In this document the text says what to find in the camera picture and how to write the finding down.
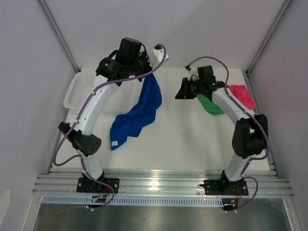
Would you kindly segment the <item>blue towel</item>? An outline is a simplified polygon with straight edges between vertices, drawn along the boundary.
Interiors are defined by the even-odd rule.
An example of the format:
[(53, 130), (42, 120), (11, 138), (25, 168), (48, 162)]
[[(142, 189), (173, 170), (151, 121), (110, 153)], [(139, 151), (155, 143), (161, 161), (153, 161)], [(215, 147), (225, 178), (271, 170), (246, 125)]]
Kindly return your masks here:
[(128, 113), (116, 116), (110, 128), (111, 150), (122, 146), (128, 137), (138, 137), (145, 126), (155, 121), (156, 111), (161, 104), (159, 84), (154, 74), (150, 74), (144, 79), (137, 104)]

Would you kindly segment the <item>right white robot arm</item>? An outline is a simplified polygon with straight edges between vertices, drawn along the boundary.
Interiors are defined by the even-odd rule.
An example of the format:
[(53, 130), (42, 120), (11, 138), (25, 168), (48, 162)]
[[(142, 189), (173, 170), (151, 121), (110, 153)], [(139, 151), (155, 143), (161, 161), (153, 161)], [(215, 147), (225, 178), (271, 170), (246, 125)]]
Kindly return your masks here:
[(220, 107), (234, 124), (231, 145), (233, 157), (221, 174), (225, 179), (220, 181), (220, 190), (231, 194), (237, 189), (237, 181), (249, 163), (261, 160), (260, 154), (268, 146), (268, 124), (265, 115), (257, 115), (245, 107), (232, 94), (223, 81), (217, 81), (212, 66), (185, 66), (189, 76), (183, 78), (176, 99), (189, 100), (203, 95)]

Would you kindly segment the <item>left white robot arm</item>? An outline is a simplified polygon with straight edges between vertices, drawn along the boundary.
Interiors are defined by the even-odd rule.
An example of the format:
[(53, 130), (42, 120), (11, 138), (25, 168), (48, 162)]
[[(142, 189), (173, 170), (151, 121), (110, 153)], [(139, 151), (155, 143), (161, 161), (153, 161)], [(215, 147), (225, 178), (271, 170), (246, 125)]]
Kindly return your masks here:
[(95, 124), (110, 97), (123, 80), (130, 76), (144, 75), (152, 70), (148, 54), (142, 42), (123, 38), (119, 49), (103, 58), (95, 71), (95, 78), (83, 104), (69, 122), (61, 122), (58, 129), (81, 157), (88, 176), (87, 186), (93, 192), (104, 188), (103, 169), (96, 152), (102, 143), (93, 134)]

